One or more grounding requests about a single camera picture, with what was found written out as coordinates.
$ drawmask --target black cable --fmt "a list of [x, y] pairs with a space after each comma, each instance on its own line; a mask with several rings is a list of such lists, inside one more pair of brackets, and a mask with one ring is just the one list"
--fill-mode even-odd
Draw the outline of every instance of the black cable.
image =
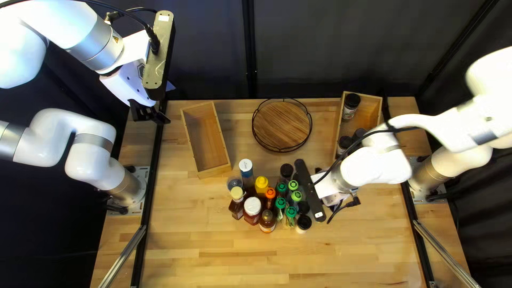
[[157, 10], [155, 10], [155, 9], [145, 8], [145, 7], [135, 7], [135, 8], [126, 9], [125, 11], [126, 11], [126, 12], [147, 11], [147, 12], [153, 12], [153, 13], [155, 13], [155, 14], [158, 12], [158, 11], [157, 11]]
[[[25, 2], [25, 1], [28, 1], [28, 0], [7, 0], [3, 3], [0, 3], [0, 9], [7, 7], [9, 5], [13, 5], [13, 4], [17, 4], [17, 3], [21, 3], [21, 2]], [[90, 3], [90, 4], [102, 6], [102, 7], [109, 8], [111, 10], [117, 11], [121, 14], [124, 14], [124, 15], [130, 17], [131, 19], [135, 20], [140, 25], [142, 25], [144, 27], [144, 30], [146, 30], [146, 33], [147, 33], [148, 37], [150, 38], [150, 46], [151, 46], [151, 50], [153, 51], [153, 53], [157, 53], [158, 49], [160, 49], [160, 40], [158, 40], [157, 34], [155, 34], [155, 32], [153, 31], [153, 29], [151, 28], [150, 25], [148, 25], [144, 20], [139, 18], [137, 15], [134, 15], [130, 12], [126, 12], [120, 8], [117, 8], [108, 3], [101, 2], [98, 0], [71, 0], [71, 1], [84, 2], [84, 3]]]
[[364, 135], [363, 137], [361, 137], [360, 139], [358, 139], [354, 143], [352, 143], [352, 145], [350, 145], [345, 151], [343, 151], [343, 153], [336, 159], [336, 161], [334, 161], [334, 163], [331, 165], [331, 167], [329, 167], [327, 169], [325, 174], [322, 175], [322, 177], [320, 177], [320, 179], [315, 181], [315, 183], [313, 183], [313, 185], [316, 185], [316, 184], [320, 183], [320, 181], [324, 180], [324, 178], [327, 176], [327, 174], [329, 174], [332, 171], [334, 166], [336, 166], [336, 164], [338, 164], [345, 157], [345, 155], [347, 155], [347, 153], [349, 153], [354, 147], [356, 147], [359, 143], [361, 143], [361, 141], [363, 141], [366, 137], [371, 136], [373, 134], [377, 134], [377, 133], [384, 133], [384, 132], [398, 133], [398, 132], [410, 131], [410, 130], [416, 130], [416, 129], [419, 129], [419, 128], [418, 127], [409, 127], [409, 128], [399, 128], [399, 129], [377, 130], [377, 131], [372, 131], [372, 132]]

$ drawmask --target sauce bottle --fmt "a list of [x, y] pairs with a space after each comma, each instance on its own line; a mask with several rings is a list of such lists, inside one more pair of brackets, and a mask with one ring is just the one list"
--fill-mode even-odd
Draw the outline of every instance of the sauce bottle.
[[286, 185], [286, 183], [284, 182], [279, 182], [276, 186], [275, 186], [275, 189], [277, 190], [277, 192], [279, 193], [279, 196], [280, 197], [283, 197], [283, 198], [287, 198], [288, 197], [288, 186]]
[[244, 220], [251, 225], [260, 220], [261, 202], [257, 197], [249, 197], [244, 203]]
[[265, 201], [265, 209], [274, 211], [274, 207], [275, 207], [275, 190], [274, 190], [274, 188], [269, 187], [267, 189], [267, 192], [265, 193], [265, 197], [267, 198]]
[[252, 161], [249, 159], [242, 159], [238, 163], [240, 168], [240, 175], [242, 176], [242, 184], [244, 191], [247, 193], [246, 198], [256, 196], [254, 189], [254, 174], [252, 172]]
[[256, 182], [254, 183], [256, 187], [256, 193], [259, 198], [265, 199], [265, 193], [267, 193], [268, 189], [268, 179], [265, 176], [258, 176], [256, 178]]
[[244, 214], [244, 193], [242, 188], [235, 186], [231, 189], [231, 203], [228, 209], [231, 211], [231, 215], [234, 219], [239, 220]]
[[274, 214], [272, 213], [272, 211], [270, 211], [270, 210], [263, 211], [263, 213], [261, 214], [261, 217], [260, 217], [259, 224], [260, 224], [259, 225], [260, 230], [265, 233], [270, 233], [270, 232], [274, 231], [276, 221], [275, 221], [275, 217], [274, 217]]
[[275, 214], [277, 217], [277, 221], [281, 221], [281, 219], [283, 219], [283, 215], [285, 215], [285, 207], [286, 199], [283, 197], [278, 197], [275, 200]]
[[295, 190], [291, 193], [292, 203], [290, 206], [295, 208], [295, 211], [298, 211], [298, 202], [302, 200], [302, 193], [299, 190]]
[[297, 210], [293, 207], [286, 208], [286, 218], [288, 221], [286, 221], [286, 224], [288, 227], [295, 227], [295, 215], [297, 215]]

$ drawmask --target bottle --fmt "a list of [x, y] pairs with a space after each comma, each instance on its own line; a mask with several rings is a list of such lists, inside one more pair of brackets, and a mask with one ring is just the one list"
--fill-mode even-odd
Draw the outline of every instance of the bottle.
[[350, 147], [350, 145], [352, 145], [352, 143], [354, 143], [354, 141], [352, 141], [351, 137], [349, 137], [349, 136], [340, 137], [338, 140], [338, 148], [336, 150], [336, 158], [340, 157], [340, 155], [342, 155], [343, 152], [345, 152], [345, 150], [348, 149], [348, 147]]
[[295, 190], [291, 193], [290, 206], [294, 207], [296, 211], [298, 211], [298, 202], [302, 200], [302, 193], [299, 190]]
[[289, 227], [295, 227], [295, 215], [297, 215], [297, 210], [295, 210], [295, 208], [286, 208], [286, 218], [288, 219], [288, 221], [286, 221], [286, 225]]
[[242, 180], [240, 179], [239, 176], [231, 176], [229, 178], [227, 178], [227, 189], [229, 191], [231, 191], [231, 189], [233, 189], [233, 187], [240, 187], [242, 188], [243, 187], [243, 182]]
[[256, 182], [254, 183], [256, 187], [256, 194], [260, 199], [265, 199], [265, 193], [267, 193], [268, 189], [268, 179], [265, 176], [258, 176], [256, 178]]
[[352, 119], [359, 103], [361, 103], [361, 97], [359, 95], [355, 93], [348, 94], [345, 97], [345, 102], [343, 103], [342, 118], [345, 120]]
[[249, 159], [242, 159], [238, 163], [240, 168], [240, 175], [242, 176], [242, 185], [244, 191], [247, 193], [246, 198], [256, 196], [254, 189], [254, 174], [252, 172], [252, 162]]
[[244, 215], [244, 193], [242, 188], [235, 186], [231, 189], [230, 194], [233, 199], [228, 209], [231, 211], [231, 215], [234, 219], [240, 220]]
[[249, 197], [244, 203], [244, 220], [251, 224], [256, 225], [260, 220], [261, 202], [257, 197]]
[[275, 186], [275, 189], [277, 190], [277, 192], [279, 193], [279, 196], [280, 197], [283, 197], [283, 198], [287, 198], [288, 197], [288, 185], [286, 185], [286, 183], [284, 182], [279, 182], [276, 186]]
[[301, 215], [297, 219], [297, 225], [295, 226], [295, 231], [297, 231], [297, 233], [299, 233], [299, 234], [304, 234], [311, 227], [311, 224], [312, 224], [312, 221], [308, 215]]
[[288, 194], [286, 195], [286, 201], [292, 205], [292, 200], [291, 200], [291, 194], [293, 193], [293, 191], [297, 190], [298, 189], [298, 182], [295, 181], [295, 180], [291, 180], [289, 183], [288, 183]]
[[299, 203], [297, 203], [297, 206], [298, 206], [298, 213], [299, 214], [308, 214], [309, 213], [309, 203], [308, 201], [300, 201]]
[[265, 233], [274, 231], [276, 220], [274, 214], [270, 210], [264, 210], [259, 220], [260, 230]]
[[272, 187], [269, 187], [267, 189], [267, 192], [265, 193], [265, 209], [268, 209], [270, 211], [274, 211], [275, 206], [275, 190]]
[[283, 197], [278, 197], [275, 200], [275, 214], [277, 216], [277, 221], [281, 221], [281, 219], [283, 219], [283, 215], [285, 215], [285, 207], [286, 199]]
[[291, 164], [285, 163], [281, 165], [281, 176], [280, 181], [284, 183], [288, 183], [291, 179], [291, 175], [293, 174], [293, 166]]

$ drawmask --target black lid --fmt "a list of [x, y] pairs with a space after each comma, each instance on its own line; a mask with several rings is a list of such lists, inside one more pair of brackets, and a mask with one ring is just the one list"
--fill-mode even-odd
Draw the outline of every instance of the black lid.
[[339, 138], [338, 146], [340, 146], [343, 149], [347, 149], [350, 145], [352, 145], [354, 141], [352, 141], [352, 138], [349, 136], [342, 136]]
[[345, 97], [345, 105], [350, 108], [356, 108], [361, 103], [361, 97], [355, 93], [350, 93]]
[[312, 224], [312, 221], [311, 221], [311, 218], [309, 218], [308, 215], [301, 215], [297, 219], [297, 226], [301, 230], [308, 230], [311, 227], [311, 224]]
[[298, 212], [301, 214], [307, 214], [309, 212], [309, 204], [308, 201], [299, 201], [297, 203]]
[[291, 177], [291, 174], [293, 174], [293, 166], [291, 164], [283, 164], [281, 165], [281, 175], [285, 178]]

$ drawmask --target wooden tray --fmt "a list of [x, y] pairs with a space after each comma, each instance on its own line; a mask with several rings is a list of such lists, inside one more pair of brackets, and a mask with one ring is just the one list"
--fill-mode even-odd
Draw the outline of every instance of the wooden tray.
[[214, 103], [183, 108], [181, 119], [196, 162], [197, 177], [203, 179], [231, 171]]
[[357, 107], [357, 111], [354, 117], [349, 120], [342, 119], [343, 114], [343, 103], [345, 102], [345, 96], [354, 92], [343, 92], [343, 96], [339, 102], [339, 106], [336, 110], [336, 119], [334, 126], [334, 149], [332, 152], [333, 161], [336, 160], [336, 148], [338, 146], [338, 140], [341, 136], [347, 135], [352, 137], [354, 132], [358, 128], [370, 130], [380, 124], [380, 113], [382, 110], [382, 97], [366, 95], [361, 93], [355, 93], [361, 97], [361, 103]]

